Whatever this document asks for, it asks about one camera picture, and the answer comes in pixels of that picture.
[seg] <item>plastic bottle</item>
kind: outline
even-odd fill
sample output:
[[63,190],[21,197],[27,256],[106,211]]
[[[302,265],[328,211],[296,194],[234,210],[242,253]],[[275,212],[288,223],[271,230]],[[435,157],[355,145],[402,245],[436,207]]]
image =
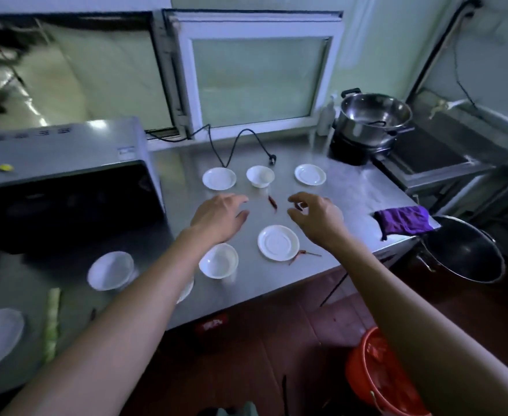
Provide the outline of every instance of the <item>plastic bottle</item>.
[[331,95],[331,100],[327,105],[322,108],[318,125],[315,128],[315,133],[318,136],[327,136],[331,130],[331,125],[335,119],[335,98],[337,95]]

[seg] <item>hand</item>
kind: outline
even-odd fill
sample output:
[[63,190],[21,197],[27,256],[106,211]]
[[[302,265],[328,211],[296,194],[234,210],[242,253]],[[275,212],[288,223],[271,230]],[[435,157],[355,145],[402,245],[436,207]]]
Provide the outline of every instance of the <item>hand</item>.
[[249,216],[248,210],[237,214],[238,207],[248,200],[245,195],[217,195],[200,205],[190,226],[205,236],[211,245],[228,241],[239,231]]
[[309,208],[307,215],[297,209],[288,209],[287,213],[314,244],[329,250],[337,239],[348,236],[341,210],[330,199],[301,191],[288,201]]

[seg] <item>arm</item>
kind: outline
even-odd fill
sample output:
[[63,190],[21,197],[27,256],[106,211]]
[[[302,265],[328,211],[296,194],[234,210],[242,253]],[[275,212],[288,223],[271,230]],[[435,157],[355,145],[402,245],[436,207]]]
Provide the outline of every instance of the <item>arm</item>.
[[508,414],[508,368],[392,274],[344,227],[327,198],[298,193],[309,207],[288,213],[348,271],[389,343],[436,415]]
[[51,364],[2,415],[117,415],[164,334],[179,294],[202,256],[231,238],[247,211],[246,196],[219,195],[203,203],[191,227]]

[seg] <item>stainless steel pot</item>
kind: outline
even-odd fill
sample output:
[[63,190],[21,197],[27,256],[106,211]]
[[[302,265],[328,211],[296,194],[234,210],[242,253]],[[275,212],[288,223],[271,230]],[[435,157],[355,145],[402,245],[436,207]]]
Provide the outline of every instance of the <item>stainless steel pot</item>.
[[369,147],[388,145],[398,134],[411,131],[412,111],[404,102],[359,88],[344,90],[336,130],[345,138]]
[[433,216],[441,227],[422,235],[417,255],[427,268],[441,265],[457,276],[479,283],[498,282],[506,271],[495,240],[486,232],[452,216]]

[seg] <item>window frame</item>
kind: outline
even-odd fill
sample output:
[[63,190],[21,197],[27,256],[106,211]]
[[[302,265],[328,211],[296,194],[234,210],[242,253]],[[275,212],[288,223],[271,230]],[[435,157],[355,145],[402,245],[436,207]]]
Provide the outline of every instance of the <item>window frame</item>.
[[208,124],[202,119],[200,93],[193,50],[194,40],[209,39],[269,39],[269,38],[329,38],[323,56],[318,86],[309,116],[283,120],[253,122],[211,128],[213,140],[235,137],[245,127],[255,132],[280,131],[310,127],[317,124],[325,104],[327,90],[344,33],[342,12],[184,12],[166,11],[168,23],[179,55],[179,85],[188,114],[188,132],[196,140],[207,140]]

